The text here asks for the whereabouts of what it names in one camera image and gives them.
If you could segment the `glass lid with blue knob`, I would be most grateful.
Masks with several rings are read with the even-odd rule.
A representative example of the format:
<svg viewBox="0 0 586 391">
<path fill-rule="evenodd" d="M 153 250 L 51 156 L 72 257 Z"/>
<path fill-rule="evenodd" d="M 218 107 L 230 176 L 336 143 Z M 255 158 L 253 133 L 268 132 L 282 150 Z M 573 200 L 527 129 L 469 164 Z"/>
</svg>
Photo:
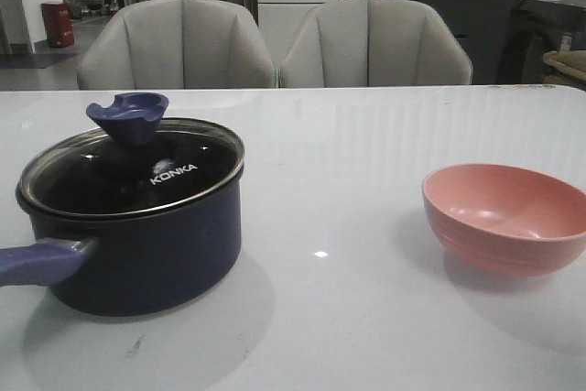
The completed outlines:
<svg viewBox="0 0 586 391">
<path fill-rule="evenodd" d="M 18 192 L 32 208 L 68 218 L 121 219 L 178 208 L 222 189 L 244 168 L 232 130 L 167 117 L 168 98 L 123 92 L 87 106 L 96 128 L 49 147 L 24 168 Z"/>
</svg>

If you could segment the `pink bowl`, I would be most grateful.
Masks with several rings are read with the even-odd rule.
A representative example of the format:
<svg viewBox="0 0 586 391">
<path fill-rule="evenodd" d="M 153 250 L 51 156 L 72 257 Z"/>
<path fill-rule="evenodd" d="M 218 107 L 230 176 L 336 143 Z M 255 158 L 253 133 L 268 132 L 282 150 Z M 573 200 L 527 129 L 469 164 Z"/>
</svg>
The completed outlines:
<svg viewBox="0 0 586 391">
<path fill-rule="evenodd" d="M 496 274 L 554 273 L 585 250 L 585 193 L 527 168 L 458 164 L 422 182 L 429 226 L 464 262 Z"/>
</svg>

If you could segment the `right grey upholstered chair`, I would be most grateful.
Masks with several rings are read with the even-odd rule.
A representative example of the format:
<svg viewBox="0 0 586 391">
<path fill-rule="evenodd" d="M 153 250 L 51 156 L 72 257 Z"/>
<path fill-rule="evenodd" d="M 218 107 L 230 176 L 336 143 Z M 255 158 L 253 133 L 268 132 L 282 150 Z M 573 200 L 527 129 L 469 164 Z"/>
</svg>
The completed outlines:
<svg viewBox="0 0 586 391">
<path fill-rule="evenodd" d="M 282 88 L 468 85 L 473 67 L 431 6 L 337 0 L 310 10 L 279 67 Z"/>
</svg>

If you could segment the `grey upholstered chair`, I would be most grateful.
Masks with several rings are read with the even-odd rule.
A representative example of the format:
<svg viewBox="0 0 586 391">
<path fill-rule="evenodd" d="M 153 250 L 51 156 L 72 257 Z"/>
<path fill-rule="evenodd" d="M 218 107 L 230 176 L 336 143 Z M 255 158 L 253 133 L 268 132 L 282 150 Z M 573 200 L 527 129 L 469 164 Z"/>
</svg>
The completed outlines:
<svg viewBox="0 0 586 391">
<path fill-rule="evenodd" d="M 468 85 L 473 67 L 431 6 L 337 0 L 310 10 L 279 67 L 282 88 Z"/>
<path fill-rule="evenodd" d="M 220 0 L 150 0 L 117 12 L 81 59 L 82 90 L 273 88 L 252 14 Z"/>
</svg>

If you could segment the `left grey upholstered chair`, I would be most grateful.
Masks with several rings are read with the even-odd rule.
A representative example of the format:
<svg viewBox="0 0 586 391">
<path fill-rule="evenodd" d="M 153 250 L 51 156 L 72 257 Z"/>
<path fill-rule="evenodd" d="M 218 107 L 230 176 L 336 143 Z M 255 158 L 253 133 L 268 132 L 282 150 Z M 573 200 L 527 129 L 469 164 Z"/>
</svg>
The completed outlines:
<svg viewBox="0 0 586 391">
<path fill-rule="evenodd" d="M 117 12 L 81 59 L 82 90 L 273 88 L 252 14 L 220 0 L 150 0 Z"/>
</svg>

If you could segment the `dark blue saucepan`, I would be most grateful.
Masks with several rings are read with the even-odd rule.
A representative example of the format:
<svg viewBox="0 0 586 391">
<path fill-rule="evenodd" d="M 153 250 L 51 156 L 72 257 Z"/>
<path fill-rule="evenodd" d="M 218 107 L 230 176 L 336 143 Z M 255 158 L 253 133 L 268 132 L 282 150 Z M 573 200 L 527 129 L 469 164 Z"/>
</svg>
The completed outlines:
<svg viewBox="0 0 586 391">
<path fill-rule="evenodd" d="M 136 316 L 195 299 L 233 267 L 241 249 L 240 180 L 196 201 L 126 219 L 68 219 L 17 199 L 34 244 L 1 252 L 3 286 L 45 286 L 69 307 Z"/>
</svg>

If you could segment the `black appliance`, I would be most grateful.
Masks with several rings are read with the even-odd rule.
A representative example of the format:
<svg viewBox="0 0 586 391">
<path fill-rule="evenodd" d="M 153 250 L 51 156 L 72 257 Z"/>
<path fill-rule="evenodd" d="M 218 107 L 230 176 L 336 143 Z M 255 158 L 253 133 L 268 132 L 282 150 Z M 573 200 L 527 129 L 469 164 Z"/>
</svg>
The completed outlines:
<svg viewBox="0 0 586 391">
<path fill-rule="evenodd" d="M 518 0 L 510 12 L 495 82 L 541 83 L 547 74 L 545 53 L 584 48 L 585 0 Z"/>
</svg>

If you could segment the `red bin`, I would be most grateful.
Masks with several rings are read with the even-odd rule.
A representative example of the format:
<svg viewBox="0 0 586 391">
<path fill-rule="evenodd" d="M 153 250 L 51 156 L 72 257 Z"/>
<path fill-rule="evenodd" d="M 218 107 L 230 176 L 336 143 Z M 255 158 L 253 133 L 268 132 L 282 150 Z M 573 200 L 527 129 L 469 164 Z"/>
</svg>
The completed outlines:
<svg viewBox="0 0 586 391">
<path fill-rule="evenodd" d="M 51 48 L 66 48 L 74 44 L 74 35 L 68 5 L 47 2 L 41 5 L 41 14 Z"/>
</svg>

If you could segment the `beige cushion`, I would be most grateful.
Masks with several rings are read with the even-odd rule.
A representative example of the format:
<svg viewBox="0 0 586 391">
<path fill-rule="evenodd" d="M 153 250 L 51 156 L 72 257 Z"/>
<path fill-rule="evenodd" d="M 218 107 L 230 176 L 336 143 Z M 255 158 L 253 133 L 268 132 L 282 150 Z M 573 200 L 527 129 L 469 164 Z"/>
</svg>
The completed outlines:
<svg viewBox="0 0 586 391">
<path fill-rule="evenodd" d="M 565 85 L 585 90 L 585 50 L 546 52 L 542 60 L 547 66 L 544 84 Z"/>
</svg>

